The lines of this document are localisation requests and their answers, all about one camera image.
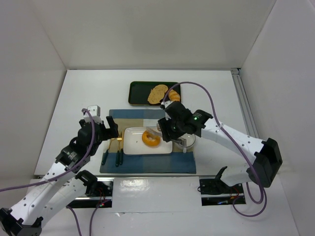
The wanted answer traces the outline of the stainless steel tongs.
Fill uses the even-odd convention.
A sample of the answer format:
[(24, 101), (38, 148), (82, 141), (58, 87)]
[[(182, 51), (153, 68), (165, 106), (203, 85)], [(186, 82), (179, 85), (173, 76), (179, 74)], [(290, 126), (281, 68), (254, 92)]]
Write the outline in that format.
[(176, 144), (185, 146), (187, 144), (187, 140), (185, 138), (177, 138), (177, 139), (172, 139), (166, 135), (163, 135), (161, 132), (159, 131), (155, 131), (154, 129), (150, 128), (150, 127), (146, 127), (146, 131), (148, 131), (150, 134), (155, 135), (155, 136), (159, 136), (161, 137), (165, 142), (174, 142)]

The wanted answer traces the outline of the orange bagel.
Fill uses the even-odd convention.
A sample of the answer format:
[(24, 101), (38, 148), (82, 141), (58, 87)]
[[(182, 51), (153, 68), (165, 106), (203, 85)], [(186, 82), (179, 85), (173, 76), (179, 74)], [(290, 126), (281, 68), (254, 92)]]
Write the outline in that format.
[(160, 144), (160, 136), (145, 131), (142, 134), (142, 142), (148, 147), (157, 147)]

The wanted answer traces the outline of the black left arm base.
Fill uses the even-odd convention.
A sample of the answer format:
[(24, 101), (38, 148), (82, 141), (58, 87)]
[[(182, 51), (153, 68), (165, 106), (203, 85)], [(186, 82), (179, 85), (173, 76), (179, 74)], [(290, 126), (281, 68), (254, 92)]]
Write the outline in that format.
[(111, 208), (114, 180), (110, 178), (98, 179), (97, 186), (91, 193), (83, 194), (73, 200), (71, 208)]

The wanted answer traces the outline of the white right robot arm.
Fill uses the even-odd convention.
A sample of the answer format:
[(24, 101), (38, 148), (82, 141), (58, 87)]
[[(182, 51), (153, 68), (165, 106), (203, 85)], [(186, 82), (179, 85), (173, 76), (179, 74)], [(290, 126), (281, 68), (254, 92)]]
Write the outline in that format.
[(245, 159), (240, 167), (223, 167), (217, 177), (226, 185), (254, 182), (269, 188), (283, 163), (278, 143), (271, 138), (266, 141), (239, 132), (203, 111), (192, 113), (179, 101), (162, 102), (165, 117), (158, 120), (165, 142), (194, 134), (214, 141)]

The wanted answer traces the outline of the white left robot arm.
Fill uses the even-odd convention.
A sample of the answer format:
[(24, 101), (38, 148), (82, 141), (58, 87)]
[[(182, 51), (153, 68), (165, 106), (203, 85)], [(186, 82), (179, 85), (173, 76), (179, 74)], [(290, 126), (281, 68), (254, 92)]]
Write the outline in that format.
[(99, 116), (80, 120), (78, 135), (61, 150), (42, 180), (14, 206), (1, 208), (0, 226), (9, 236), (40, 235), (44, 225), (77, 197), (105, 200), (112, 195), (111, 184), (82, 169), (103, 141), (118, 137), (118, 125), (111, 116), (106, 119), (109, 128)]

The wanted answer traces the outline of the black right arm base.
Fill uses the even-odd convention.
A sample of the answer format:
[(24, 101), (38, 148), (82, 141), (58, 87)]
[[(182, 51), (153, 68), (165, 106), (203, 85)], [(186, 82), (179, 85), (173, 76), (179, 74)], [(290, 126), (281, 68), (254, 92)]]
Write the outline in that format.
[(221, 176), (227, 167), (223, 167), (215, 177), (199, 179), (197, 191), (201, 195), (202, 206), (244, 205), (246, 203), (242, 184), (226, 185)]

